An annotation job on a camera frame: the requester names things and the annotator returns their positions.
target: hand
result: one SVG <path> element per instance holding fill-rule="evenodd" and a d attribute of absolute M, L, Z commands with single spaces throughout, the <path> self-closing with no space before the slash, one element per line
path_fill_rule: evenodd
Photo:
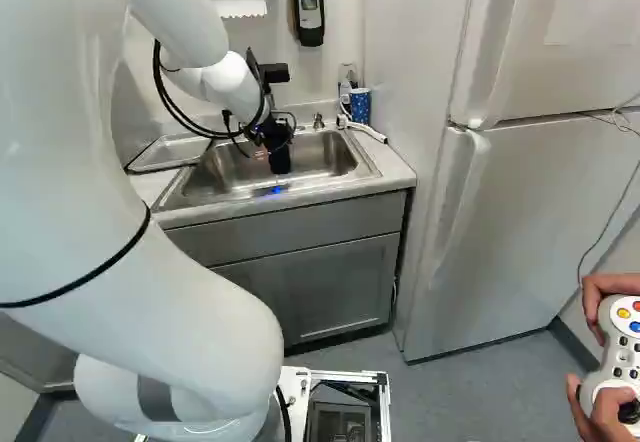
<path fill-rule="evenodd" d="M 567 398 L 582 440 L 584 442 L 635 442 L 636 439 L 629 429 L 618 421 L 620 406 L 635 398 L 634 391 L 630 388 L 601 389 L 589 418 L 582 411 L 576 397 L 579 385 L 580 379 L 577 376 L 567 376 Z"/>
<path fill-rule="evenodd" d="M 598 307 L 604 296 L 612 294 L 640 295 L 640 274 L 589 275 L 582 279 L 582 307 L 600 345 L 604 345 L 604 333 L 598 325 Z"/>

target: gray cabinet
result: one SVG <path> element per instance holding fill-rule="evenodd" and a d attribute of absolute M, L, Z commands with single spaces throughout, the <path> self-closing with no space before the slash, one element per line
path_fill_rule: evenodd
<path fill-rule="evenodd" d="M 400 234 L 214 267 L 263 300 L 286 345 L 389 320 Z"/>
<path fill-rule="evenodd" d="M 389 321 L 405 201 L 386 192 L 167 235 L 267 304 L 291 346 Z"/>

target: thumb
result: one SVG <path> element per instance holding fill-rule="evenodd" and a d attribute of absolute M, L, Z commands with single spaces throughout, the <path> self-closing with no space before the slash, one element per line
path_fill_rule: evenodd
<path fill-rule="evenodd" d="M 631 402 L 635 397 L 636 393 L 630 387 L 601 389 L 593 405 L 591 419 L 600 427 L 620 425 L 620 406 Z"/>

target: bottle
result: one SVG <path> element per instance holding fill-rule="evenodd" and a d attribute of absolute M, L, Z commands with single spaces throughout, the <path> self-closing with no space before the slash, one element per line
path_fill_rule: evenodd
<path fill-rule="evenodd" d="M 351 90 L 358 88 L 358 69 L 353 62 L 340 64 L 338 70 L 338 99 L 342 111 L 351 115 Z"/>

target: white refrigerator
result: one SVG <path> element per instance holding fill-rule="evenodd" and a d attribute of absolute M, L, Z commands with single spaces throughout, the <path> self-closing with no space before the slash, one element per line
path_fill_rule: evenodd
<path fill-rule="evenodd" d="M 547 326 L 640 161 L 604 112 L 640 105 L 640 0 L 364 0 L 364 19 L 372 125 L 418 175 L 393 329 L 405 359 Z M 639 205 L 640 175 L 583 274 Z"/>

